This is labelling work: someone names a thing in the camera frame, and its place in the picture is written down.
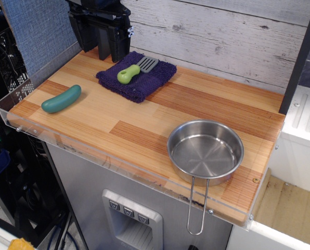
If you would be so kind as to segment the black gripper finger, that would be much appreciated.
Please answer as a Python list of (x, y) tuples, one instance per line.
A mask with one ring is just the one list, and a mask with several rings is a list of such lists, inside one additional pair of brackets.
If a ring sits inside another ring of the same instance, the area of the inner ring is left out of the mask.
[(84, 52), (91, 51), (98, 45), (95, 28), (92, 27), (82, 16), (68, 13), (70, 24), (80, 48)]
[(114, 63), (123, 59), (130, 52), (130, 28), (129, 22), (109, 27), (109, 47)]

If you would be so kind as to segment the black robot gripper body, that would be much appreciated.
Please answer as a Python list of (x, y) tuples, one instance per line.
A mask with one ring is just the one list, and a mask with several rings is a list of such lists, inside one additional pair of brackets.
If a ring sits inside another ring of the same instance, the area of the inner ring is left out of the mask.
[(69, 16), (77, 22), (94, 26), (130, 28), (131, 11), (121, 1), (67, 1)]

